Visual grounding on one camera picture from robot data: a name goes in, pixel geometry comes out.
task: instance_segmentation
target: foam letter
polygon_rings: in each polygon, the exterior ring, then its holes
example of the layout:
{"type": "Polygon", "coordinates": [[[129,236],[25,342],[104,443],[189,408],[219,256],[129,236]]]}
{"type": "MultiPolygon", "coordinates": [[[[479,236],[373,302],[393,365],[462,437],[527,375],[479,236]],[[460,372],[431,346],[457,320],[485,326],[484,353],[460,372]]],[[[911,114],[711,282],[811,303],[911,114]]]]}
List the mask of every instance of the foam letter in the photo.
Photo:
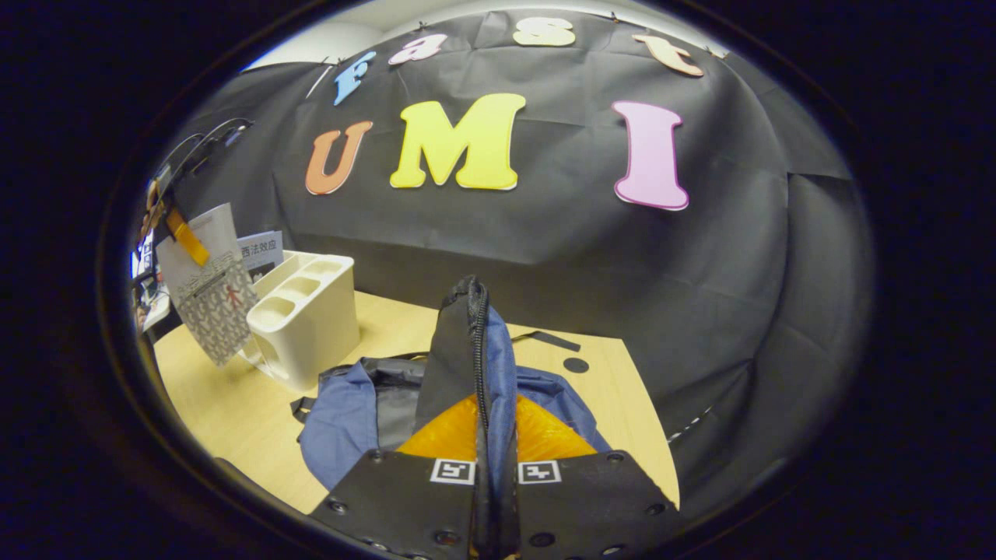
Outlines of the foam letter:
{"type": "Polygon", "coordinates": [[[339,90],[336,94],[336,100],[332,103],[332,105],[337,106],[360,86],[360,78],[367,73],[367,61],[375,56],[376,53],[374,51],[366,53],[359,60],[350,64],[350,66],[343,70],[341,74],[336,76],[336,84],[339,86],[339,90]]]}
{"type": "Polygon", "coordinates": [[[343,156],[339,158],[339,166],[331,175],[325,174],[325,164],[329,158],[329,150],[333,142],[339,137],[339,131],[327,132],[315,139],[315,149],[312,150],[311,161],[308,162],[308,171],[305,173],[305,186],[312,194],[329,194],[335,192],[353,171],[353,163],[357,160],[357,152],[360,151],[360,140],[364,139],[364,133],[371,129],[374,123],[362,121],[346,129],[346,146],[343,147],[343,156]]]}
{"type": "Polygon", "coordinates": [[[701,68],[686,63],[678,56],[690,57],[691,55],[688,54],[688,51],[671,45],[666,39],[651,37],[649,35],[633,35],[632,37],[637,41],[646,43],[653,57],[667,68],[687,74],[688,76],[694,76],[695,78],[700,78],[704,74],[701,68]]]}
{"type": "Polygon", "coordinates": [[[442,33],[426,35],[425,37],[415,39],[411,43],[405,45],[402,50],[395,53],[394,56],[387,59],[387,63],[395,65],[404,64],[409,60],[425,60],[438,53],[439,47],[445,40],[446,36],[442,33]]]}
{"type": "Polygon", "coordinates": [[[563,47],[574,43],[574,33],[568,31],[574,26],[561,18],[526,18],[515,24],[512,39],[520,45],[546,45],[563,47]]]}
{"type": "Polygon", "coordinates": [[[616,195],[633,204],[665,210],[688,205],[688,193],[678,186],[674,127],[681,117],[667,109],[617,101],[613,109],[625,117],[629,134],[629,169],[616,183],[616,195]]]}
{"type": "Polygon", "coordinates": [[[474,102],[463,119],[453,127],[437,101],[416,103],[401,112],[407,126],[401,145],[397,171],[390,176],[395,188],[422,186],[425,171],[421,155],[442,184],[456,161],[467,150],[467,162],[456,172],[456,183],[464,188],[510,190],[519,175],[512,170],[509,150],[515,114],[526,106],[526,98],[515,94],[490,94],[474,102]]]}

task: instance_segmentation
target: white organizer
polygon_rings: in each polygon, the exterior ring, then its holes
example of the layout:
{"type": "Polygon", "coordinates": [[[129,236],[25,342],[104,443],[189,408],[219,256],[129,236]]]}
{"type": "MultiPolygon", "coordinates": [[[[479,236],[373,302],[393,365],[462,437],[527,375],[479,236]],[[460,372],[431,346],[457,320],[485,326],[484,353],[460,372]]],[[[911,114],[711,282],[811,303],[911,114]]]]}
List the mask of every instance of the white organizer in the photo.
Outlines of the white organizer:
{"type": "Polygon", "coordinates": [[[254,287],[253,338],[239,354],[288,388],[313,388],[360,343],[352,258],[284,251],[254,287]]]}

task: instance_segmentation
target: wooden table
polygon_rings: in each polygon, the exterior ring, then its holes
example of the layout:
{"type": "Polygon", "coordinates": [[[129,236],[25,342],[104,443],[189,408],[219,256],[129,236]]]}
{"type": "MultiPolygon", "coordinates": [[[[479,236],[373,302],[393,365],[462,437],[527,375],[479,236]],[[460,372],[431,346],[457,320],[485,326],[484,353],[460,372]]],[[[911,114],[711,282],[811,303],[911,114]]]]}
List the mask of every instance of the wooden table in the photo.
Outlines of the wooden table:
{"type": "MultiPolygon", "coordinates": [[[[437,311],[361,292],[357,296],[360,344],[343,363],[363,356],[428,350],[437,311]]],[[[515,337],[536,329],[509,325],[515,337]]],[[[636,367],[620,339],[547,331],[581,345],[571,352],[540,341],[514,344],[516,363],[566,378],[595,415],[613,448],[628,451],[664,494],[678,505],[678,484],[667,439],[636,367]],[[590,368],[574,374],[567,358],[590,368]]],[[[292,507],[310,513],[328,491],[305,466],[296,442],[302,425],[289,403],[302,395],[284,388],[236,356],[218,368],[186,326],[154,345],[169,398],[206,452],[222,457],[292,507]]],[[[317,388],[308,393],[314,397],[317,388]]]]}

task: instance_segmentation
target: blue fabric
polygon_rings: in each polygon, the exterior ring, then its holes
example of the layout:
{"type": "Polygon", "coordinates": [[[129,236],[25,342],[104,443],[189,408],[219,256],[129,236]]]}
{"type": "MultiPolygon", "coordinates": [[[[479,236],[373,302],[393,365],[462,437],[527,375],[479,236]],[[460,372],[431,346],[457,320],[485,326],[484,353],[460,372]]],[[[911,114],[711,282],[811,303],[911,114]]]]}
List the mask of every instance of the blue fabric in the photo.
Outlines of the blue fabric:
{"type": "Polygon", "coordinates": [[[566,379],[532,368],[518,367],[519,393],[569,425],[599,453],[612,448],[599,433],[595,417],[566,379]]]}
{"type": "Polygon", "coordinates": [[[363,454],[377,447],[374,382],[357,362],[343,376],[325,379],[301,432],[308,470],[330,490],[363,454]]]}
{"type": "Polygon", "coordinates": [[[494,308],[489,308],[486,335],[488,392],[488,473],[496,496],[504,492],[502,470],[505,455],[515,429],[516,369],[512,339],[505,321],[494,308]]]}

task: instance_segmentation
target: pink letter i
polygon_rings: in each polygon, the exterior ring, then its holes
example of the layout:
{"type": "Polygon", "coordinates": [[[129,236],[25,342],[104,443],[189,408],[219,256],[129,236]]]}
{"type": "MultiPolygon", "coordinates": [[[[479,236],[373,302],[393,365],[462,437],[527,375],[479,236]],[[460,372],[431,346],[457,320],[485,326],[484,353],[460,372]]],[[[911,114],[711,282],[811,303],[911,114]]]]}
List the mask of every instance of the pink letter i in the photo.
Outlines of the pink letter i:
{"type": "Polygon", "coordinates": [[[625,118],[629,133],[629,169],[616,183],[616,195],[633,204],[665,210],[688,205],[688,193],[678,186],[674,127],[681,117],[662,107],[617,101],[613,109],[625,118]]]}

